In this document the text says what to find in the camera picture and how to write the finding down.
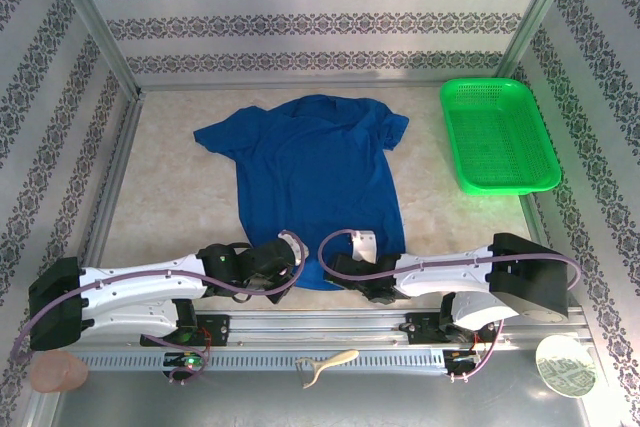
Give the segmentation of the blue t-shirt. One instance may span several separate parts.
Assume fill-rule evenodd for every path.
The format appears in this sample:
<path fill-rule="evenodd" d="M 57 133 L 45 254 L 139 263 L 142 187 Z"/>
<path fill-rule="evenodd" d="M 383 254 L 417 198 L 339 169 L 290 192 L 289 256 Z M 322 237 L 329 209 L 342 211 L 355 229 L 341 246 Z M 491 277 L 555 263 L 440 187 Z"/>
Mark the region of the blue t-shirt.
<path fill-rule="evenodd" d="M 194 140 L 236 164 L 239 218 L 253 244 L 290 230 L 309 257 L 297 285 L 332 291 L 318 255 L 347 249 L 340 229 L 371 231 L 381 254 L 406 250 L 402 216 L 386 154 L 408 117 L 369 98 L 310 95 L 270 110 L 257 106 L 200 128 Z"/>

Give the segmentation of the green plastic mesh basket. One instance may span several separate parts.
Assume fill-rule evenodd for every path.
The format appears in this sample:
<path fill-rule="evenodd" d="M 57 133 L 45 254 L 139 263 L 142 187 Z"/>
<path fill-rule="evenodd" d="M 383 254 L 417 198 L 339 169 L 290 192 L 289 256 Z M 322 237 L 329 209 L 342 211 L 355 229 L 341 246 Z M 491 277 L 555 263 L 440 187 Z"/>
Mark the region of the green plastic mesh basket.
<path fill-rule="evenodd" d="M 469 195 L 546 192 L 562 172 L 530 89 L 508 78 L 461 78 L 440 89 L 460 188 Z"/>

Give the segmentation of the cream plastic peeler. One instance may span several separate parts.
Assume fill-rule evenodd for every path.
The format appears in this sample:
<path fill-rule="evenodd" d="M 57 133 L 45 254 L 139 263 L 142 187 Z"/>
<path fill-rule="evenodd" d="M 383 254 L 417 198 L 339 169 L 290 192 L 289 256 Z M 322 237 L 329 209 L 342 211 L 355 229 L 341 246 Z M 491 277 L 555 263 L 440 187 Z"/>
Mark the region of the cream plastic peeler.
<path fill-rule="evenodd" d="M 327 369 L 346 365 L 359 356 L 358 350 L 350 349 L 323 359 L 300 357 L 295 360 L 294 365 L 299 374 L 302 388 L 309 389 L 318 382 L 321 374 Z"/>

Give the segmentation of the small circuit board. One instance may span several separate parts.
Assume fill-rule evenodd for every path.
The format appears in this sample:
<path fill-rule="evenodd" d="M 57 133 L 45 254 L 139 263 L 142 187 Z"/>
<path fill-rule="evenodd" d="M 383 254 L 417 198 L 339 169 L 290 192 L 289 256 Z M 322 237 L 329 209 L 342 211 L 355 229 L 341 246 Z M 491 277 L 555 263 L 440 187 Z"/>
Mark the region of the small circuit board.
<path fill-rule="evenodd" d="M 188 371 L 199 370 L 208 361 L 205 355 L 195 352 L 169 352 L 164 355 L 163 368 L 165 370 L 187 369 Z"/>
<path fill-rule="evenodd" d="M 462 352 L 444 350 L 444 364 L 449 375 L 463 375 L 473 371 L 481 361 L 481 356 L 474 351 Z"/>

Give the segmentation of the pink translucent cup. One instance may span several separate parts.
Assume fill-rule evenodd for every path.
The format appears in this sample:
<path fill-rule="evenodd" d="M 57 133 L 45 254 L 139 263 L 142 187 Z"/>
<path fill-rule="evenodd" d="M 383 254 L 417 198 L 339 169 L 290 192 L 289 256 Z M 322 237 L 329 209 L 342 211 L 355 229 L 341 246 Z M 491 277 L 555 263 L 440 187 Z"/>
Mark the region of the pink translucent cup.
<path fill-rule="evenodd" d="M 66 392 L 81 387 L 87 380 L 89 367 L 73 354 L 47 351 L 33 363 L 30 384 L 40 393 Z"/>

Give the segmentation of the round green patterned plate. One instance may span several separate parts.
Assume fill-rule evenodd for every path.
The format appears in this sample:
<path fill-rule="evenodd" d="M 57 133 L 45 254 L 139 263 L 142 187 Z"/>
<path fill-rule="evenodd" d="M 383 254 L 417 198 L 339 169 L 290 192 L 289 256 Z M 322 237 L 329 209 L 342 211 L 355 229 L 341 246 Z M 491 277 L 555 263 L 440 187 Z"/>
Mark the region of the round green patterned plate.
<path fill-rule="evenodd" d="M 535 363 L 545 385 L 561 396 L 582 398 L 596 386 L 596 362 L 576 338 L 544 338 L 536 348 Z"/>

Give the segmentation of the aluminium mounting rail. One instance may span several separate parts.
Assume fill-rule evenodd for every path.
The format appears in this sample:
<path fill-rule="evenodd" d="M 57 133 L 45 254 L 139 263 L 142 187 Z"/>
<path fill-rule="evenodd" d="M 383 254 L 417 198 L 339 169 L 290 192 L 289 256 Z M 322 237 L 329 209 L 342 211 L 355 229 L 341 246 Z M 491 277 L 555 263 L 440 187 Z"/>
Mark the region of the aluminium mounting rail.
<path fill-rule="evenodd" d="M 197 314 L 222 314 L 230 317 L 228 347 L 245 345 L 270 348 L 309 347 L 322 349 L 336 346 L 373 348 L 411 345 L 407 335 L 398 329 L 410 312 L 435 312 L 434 309 L 403 311 L 397 309 L 347 309 L 335 311 L 202 311 L 188 317 L 184 325 L 172 333 L 159 326 L 117 327 L 114 318 L 104 326 L 87 326 L 78 340 L 65 344 L 65 349 L 117 349 L 154 347 L 149 336 L 165 340 L 167 336 L 188 339 L 197 328 Z"/>

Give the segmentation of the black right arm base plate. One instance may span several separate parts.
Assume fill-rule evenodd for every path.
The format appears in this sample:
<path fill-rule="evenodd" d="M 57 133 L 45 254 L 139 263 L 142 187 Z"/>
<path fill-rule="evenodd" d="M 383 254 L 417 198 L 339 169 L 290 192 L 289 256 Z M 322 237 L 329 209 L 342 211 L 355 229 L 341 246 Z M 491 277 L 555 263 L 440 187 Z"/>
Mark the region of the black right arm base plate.
<path fill-rule="evenodd" d="M 491 343 L 497 328 L 481 327 L 478 331 L 456 326 L 448 317 L 435 312 L 410 312 L 398 329 L 407 335 L 411 345 Z"/>

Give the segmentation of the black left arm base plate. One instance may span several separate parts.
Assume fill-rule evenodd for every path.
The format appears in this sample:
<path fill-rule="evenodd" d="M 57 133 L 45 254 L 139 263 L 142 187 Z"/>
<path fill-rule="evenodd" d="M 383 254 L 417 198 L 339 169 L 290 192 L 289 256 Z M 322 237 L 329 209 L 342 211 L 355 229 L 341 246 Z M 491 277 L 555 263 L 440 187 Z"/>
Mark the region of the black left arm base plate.
<path fill-rule="evenodd" d="M 195 332 L 186 340 L 179 340 L 172 336 L 167 336 L 165 341 L 181 346 L 205 347 L 207 340 L 213 347 L 225 347 L 229 337 L 230 317 L 222 314 L 197 314 L 197 328 Z"/>

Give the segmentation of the aluminium frame post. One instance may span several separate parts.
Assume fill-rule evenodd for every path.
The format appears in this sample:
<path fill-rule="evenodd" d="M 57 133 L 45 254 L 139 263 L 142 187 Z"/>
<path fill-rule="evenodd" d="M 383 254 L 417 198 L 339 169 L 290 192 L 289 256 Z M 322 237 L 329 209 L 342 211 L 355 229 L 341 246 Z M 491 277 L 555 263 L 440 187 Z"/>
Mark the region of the aluminium frame post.
<path fill-rule="evenodd" d="M 553 2 L 554 0 L 531 0 L 498 64 L 495 77 L 510 78 L 513 75 Z"/>
<path fill-rule="evenodd" d="M 129 99 L 138 98 L 140 87 L 94 0 L 71 0 L 94 38 L 110 69 Z"/>

